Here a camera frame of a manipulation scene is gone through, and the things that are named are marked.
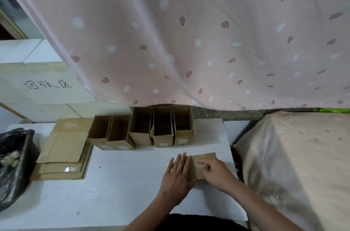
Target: white table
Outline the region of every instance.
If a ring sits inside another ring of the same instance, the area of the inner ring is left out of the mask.
[[[54,123],[16,124],[35,130],[41,147]],[[194,142],[187,146],[138,147],[103,151],[94,147],[84,180],[34,181],[8,209],[0,213],[1,229],[120,226],[129,224],[153,200],[171,157],[216,152],[236,175],[221,119],[195,119]],[[243,208],[208,184],[196,184],[172,213],[211,215],[246,221]]]

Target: person's left hand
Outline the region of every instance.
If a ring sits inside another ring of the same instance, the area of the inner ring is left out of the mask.
[[[173,207],[179,205],[195,185],[195,180],[187,182],[190,159],[186,157],[186,152],[182,156],[178,154],[174,164],[174,158],[171,158],[160,184],[157,196],[165,198]]]

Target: person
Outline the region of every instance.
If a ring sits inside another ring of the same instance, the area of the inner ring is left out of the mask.
[[[178,154],[174,163],[174,158],[170,159],[157,196],[124,231],[247,230],[228,219],[170,214],[171,210],[185,199],[195,184],[195,180],[187,182],[190,158],[184,152],[182,155]],[[235,199],[247,212],[249,218],[254,220],[260,231],[303,231],[247,185],[240,182],[221,160],[210,158],[200,160],[199,163],[206,164],[202,172],[207,182]]]

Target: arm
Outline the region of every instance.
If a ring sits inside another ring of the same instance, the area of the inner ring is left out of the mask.
[[[174,165],[174,158],[170,159],[157,196],[124,231],[154,231],[170,211],[185,199],[194,186],[194,181],[187,182],[190,159],[186,153],[182,156],[178,154]]]
[[[261,231],[304,231],[246,184],[240,182],[221,160],[209,158],[200,160],[199,163],[210,166],[209,169],[202,169],[207,182],[234,198],[247,212],[247,215],[256,222]]]

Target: beige cloth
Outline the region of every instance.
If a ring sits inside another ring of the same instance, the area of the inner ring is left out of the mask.
[[[301,228],[349,230],[350,114],[272,113],[236,149],[244,182]]]
[[[98,99],[350,107],[349,0],[18,0]]]

